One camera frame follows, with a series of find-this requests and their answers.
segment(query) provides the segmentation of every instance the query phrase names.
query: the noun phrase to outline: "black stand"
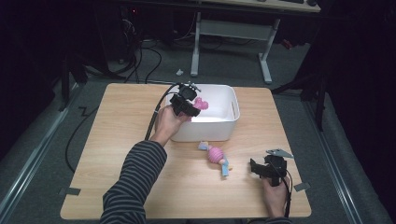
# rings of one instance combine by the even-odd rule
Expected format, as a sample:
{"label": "black stand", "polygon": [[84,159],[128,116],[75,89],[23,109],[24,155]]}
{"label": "black stand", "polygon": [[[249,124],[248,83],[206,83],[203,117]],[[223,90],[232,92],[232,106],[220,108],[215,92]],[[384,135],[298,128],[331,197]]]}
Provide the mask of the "black stand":
{"label": "black stand", "polygon": [[62,81],[62,97],[64,98],[64,104],[60,108],[60,111],[64,111],[64,109],[68,106],[70,100],[70,73],[72,74],[74,80],[79,85],[85,85],[87,83],[88,77],[85,73],[84,66],[79,63],[76,58],[71,56],[70,54],[66,54],[64,56],[64,60],[62,61],[63,71],[61,76]]}
{"label": "black stand", "polygon": [[286,91],[288,89],[297,89],[299,86],[306,84],[306,88],[303,89],[300,94],[302,101],[311,101],[313,99],[317,99],[317,108],[315,111],[315,122],[318,125],[318,128],[321,132],[323,132],[322,128],[322,116],[325,99],[325,91],[327,84],[327,75],[310,75],[306,77],[301,77],[299,79],[295,79],[292,82],[281,86],[279,88],[271,90],[272,94],[279,94],[282,91]]}

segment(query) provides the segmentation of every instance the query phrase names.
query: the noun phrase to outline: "striped sleeve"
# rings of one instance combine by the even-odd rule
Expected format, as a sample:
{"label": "striped sleeve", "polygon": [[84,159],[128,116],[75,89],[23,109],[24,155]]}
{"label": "striped sleeve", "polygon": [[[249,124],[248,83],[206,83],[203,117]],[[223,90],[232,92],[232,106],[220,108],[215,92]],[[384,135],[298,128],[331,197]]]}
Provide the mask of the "striped sleeve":
{"label": "striped sleeve", "polygon": [[157,142],[142,141],[130,150],[120,179],[103,196],[100,223],[146,223],[143,207],[166,162],[166,152]]}

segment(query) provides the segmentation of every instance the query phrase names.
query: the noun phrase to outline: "white desk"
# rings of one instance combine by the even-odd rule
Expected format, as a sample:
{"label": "white desk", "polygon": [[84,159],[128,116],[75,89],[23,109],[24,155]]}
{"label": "white desk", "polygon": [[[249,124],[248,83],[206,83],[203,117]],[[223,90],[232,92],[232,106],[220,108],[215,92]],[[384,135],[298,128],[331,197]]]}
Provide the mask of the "white desk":
{"label": "white desk", "polygon": [[[265,2],[260,2],[257,0],[202,0],[200,1],[200,4],[202,2],[232,4],[247,7],[263,7],[279,10],[293,10],[302,12],[320,12],[319,6],[311,7],[306,2],[304,2],[303,4],[297,4],[279,0],[266,0]],[[195,46],[192,54],[191,63],[191,76],[198,76],[200,35],[219,35],[226,37],[265,40],[266,45],[263,53],[259,53],[259,61],[260,65],[262,66],[262,75],[264,77],[264,82],[267,84],[271,84],[272,79],[266,60],[268,57],[268,53],[270,52],[271,46],[274,42],[279,23],[280,19],[276,19],[273,25],[268,26],[228,21],[202,20],[201,13],[198,12],[195,28]]]}

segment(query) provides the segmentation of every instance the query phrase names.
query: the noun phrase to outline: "hand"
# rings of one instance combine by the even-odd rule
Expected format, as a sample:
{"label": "hand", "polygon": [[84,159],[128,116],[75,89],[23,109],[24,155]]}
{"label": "hand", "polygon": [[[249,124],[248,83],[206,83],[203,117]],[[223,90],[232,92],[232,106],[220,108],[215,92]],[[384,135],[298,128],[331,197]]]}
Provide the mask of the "hand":
{"label": "hand", "polygon": [[176,116],[172,106],[167,105],[158,111],[155,120],[155,134],[149,140],[158,142],[164,147],[169,139],[177,133],[181,124],[189,118],[185,115]]}
{"label": "hand", "polygon": [[[287,176],[284,178],[289,186],[289,178]],[[289,194],[285,183],[280,181],[278,186],[272,187],[271,178],[262,177],[262,187],[264,188],[264,203],[267,207],[269,217],[284,217],[285,204]]]}

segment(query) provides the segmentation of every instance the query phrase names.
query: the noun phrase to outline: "white plastic bin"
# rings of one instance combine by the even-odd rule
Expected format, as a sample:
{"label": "white plastic bin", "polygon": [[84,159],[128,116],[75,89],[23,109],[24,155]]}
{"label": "white plastic bin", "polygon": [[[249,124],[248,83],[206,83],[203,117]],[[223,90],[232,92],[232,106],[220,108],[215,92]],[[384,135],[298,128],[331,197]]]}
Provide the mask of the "white plastic bin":
{"label": "white plastic bin", "polygon": [[[177,134],[172,137],[176,142],[226,141],[230,139],[239,119],[239,105],[235,91],[226,85],[196,84],[201,90],[197,92],[203,101],[209,103],[207,110],[201,110],[197,117],[184,122]],[[173,94],[166,96],[170,105]]]}

